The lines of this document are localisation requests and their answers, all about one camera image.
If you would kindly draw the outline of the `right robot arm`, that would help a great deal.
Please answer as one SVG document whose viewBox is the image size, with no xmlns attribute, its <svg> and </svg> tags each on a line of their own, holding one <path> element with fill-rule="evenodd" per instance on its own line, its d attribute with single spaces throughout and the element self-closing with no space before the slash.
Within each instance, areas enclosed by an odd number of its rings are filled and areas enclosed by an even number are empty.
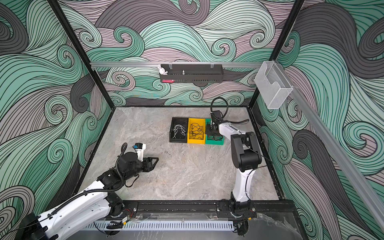
<svg viewBox="0 0 384 240">
<path fill-rule="evenodd" d="M 206 135 L 213 138 L 226 138 L 231 142 L 231 157 L 236 168 L 235 186 L 229 200 L 231 212 L 235 216 L 251 208 L 249 191 L 255 170 L 264 158 L 255 132 L 246 132 L 237 125 L 247 124 L 250 120 L 229 121 L 225 117 L 229 103 L 222 97 L 216 97 L 210 104 L 211 122 L 206 124 Z"/>
</svg>

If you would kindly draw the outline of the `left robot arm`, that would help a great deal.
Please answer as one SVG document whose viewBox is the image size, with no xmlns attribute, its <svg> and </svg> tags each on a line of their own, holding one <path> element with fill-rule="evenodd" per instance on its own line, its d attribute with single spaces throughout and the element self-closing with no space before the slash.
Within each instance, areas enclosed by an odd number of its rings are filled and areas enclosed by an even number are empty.
<svg viewBox="0 0 384 240">
<path fill-rule="evenodd" d="M 137 180 L 140 173 L 151 172 L 159 161 L 159 158 L 144 157 L 145 144 L 136 143 L 132 152 L 128 152 L 127 147 L 124 143 L 115 166 L 83 191 L 39 216 L 29 214 L 23 218 L 15 238 L 66 240 L 101 218 L 119 218 L 126 208 L 117 191 L 127 186 L 128 179 Z"/>
</svg>

